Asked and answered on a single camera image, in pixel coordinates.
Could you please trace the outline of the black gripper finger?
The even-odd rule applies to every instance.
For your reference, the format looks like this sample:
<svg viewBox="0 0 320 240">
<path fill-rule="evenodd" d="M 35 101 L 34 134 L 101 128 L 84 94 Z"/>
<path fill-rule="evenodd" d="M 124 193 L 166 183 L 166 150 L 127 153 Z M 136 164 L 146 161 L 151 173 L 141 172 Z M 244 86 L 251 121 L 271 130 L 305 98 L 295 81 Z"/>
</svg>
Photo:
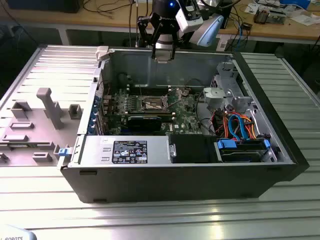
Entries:
<svg viewBox="0 0 320 240">
<path fill-rule="evenodd" d="M 161 24 L 161 42 L 164 45 L 163 48 L 170 50 L 169 60 L 173 60 L 175 58 L 175 51 L 178 41 L 178 29 L 175 23 L 163 22 Z"/>
<path fill-rule="evenodd" d="M 152 34 L 147 33 L 146 29 L 148 24 L 151 24 L 154 28 Z M 150 16 L 139 16 L 137 20 L 137 26 L 140 36 L 145 44 L 152 46 L 152 59 L 156 58 L 156 43 L 161 35 L 161 21 L 158 14 L 151 14 Z"/>
</svg>

